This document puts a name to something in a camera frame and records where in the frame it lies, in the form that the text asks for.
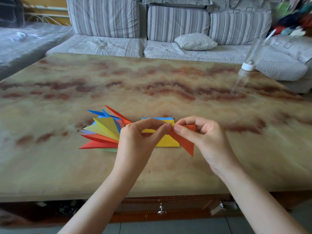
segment dark backpack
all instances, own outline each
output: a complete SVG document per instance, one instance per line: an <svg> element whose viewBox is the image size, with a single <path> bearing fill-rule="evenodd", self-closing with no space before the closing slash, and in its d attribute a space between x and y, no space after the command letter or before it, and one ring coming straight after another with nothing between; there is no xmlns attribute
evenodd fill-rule
<svg viewBox="0 0 312 234"><path fill-rule="evenodd" d="M20 0L0 0L0 27L20 28L24 24L23 3Z"/></svg>

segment transparent cylinder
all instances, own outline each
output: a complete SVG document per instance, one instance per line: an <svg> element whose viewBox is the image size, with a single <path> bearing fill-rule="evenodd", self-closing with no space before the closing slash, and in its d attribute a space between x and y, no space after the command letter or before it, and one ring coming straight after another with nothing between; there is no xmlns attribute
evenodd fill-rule
<svg viewBox="0 0 312 234"><path fill-rule="evenodd" d="M254 39L241 68L247 71L254 70L269 45L269 39Z"/></svg>

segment orange folded paper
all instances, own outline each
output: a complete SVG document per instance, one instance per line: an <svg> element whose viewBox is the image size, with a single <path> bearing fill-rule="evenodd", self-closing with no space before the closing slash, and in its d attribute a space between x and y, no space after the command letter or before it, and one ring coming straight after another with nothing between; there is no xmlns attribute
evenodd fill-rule
<svg viewBox="0 0 312 234"><path fill-rule="evenodd" d="M192 131L196 130L196 125L185 125L185 127ZM168 135L176 140L192 157L194 156L194 143L179 136L173 129L169 131Z"/></svg>
<svg viewBox="0 0 312 234"><path fill-rule="evenodd" d="M114 109L110 108L109 106L106 106L108 110L110 110L114 116L121 118L121 121L123 122L123 124L126 126L130 123L132 123L128 118L124 117L123 115L121 115L119 112L116 112Z"/></svg>
<svg viewBox="0 0 312 234"><path fill-rule="evenodd" d="M116 141L114 139L111 139L111 138L108 138L106 136L103 136L103 135L100 135L100 134L85 134L85 135L81 135L89 140L93 140L93 141L96 141L96 142L106 142L106 141L110 141L110 142L113 142L113 143L119 143L119 141Z"/></svg>
<svg viewBox="0 0 312 234"><path fill-rule="evenodd" d="M103 148L118 148L118 144L110 141L106 142L90 141L86 143L84 146L80 147L80 149L103 149Z"/></svg>

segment fingernail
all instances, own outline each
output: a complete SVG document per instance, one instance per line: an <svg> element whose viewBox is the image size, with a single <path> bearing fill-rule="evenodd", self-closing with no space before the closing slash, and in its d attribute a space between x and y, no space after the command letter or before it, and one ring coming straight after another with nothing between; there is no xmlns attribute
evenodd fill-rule
<svg viewBox="0 0 312 234"><path fill-rule="evenodd" d="M174 125L174 132L178 133L181 130L181 126L180 125Z"/></svg>
<svg viewBox="0 0 312 234"><path fill-rule="evenodd" d="M170 123L167 123L166 128L169 130L171 129L172 125Z"/></svg>

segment forearm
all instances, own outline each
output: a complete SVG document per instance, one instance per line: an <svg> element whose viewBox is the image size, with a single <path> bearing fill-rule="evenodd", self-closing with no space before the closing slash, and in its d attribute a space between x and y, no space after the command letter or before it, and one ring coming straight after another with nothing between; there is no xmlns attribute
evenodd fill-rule
<svg viewBox="0 0 312 234"><path fill-rule="evenodd" d="M256 234L308 233L244 169L222 177Z"/></svg>
<svg viewBox="0 0 312 234"><path fill-rule="evenodd" d="M97 234L107 226L117 206L128 194L132 183L112 172L59 234Z"/></svg>

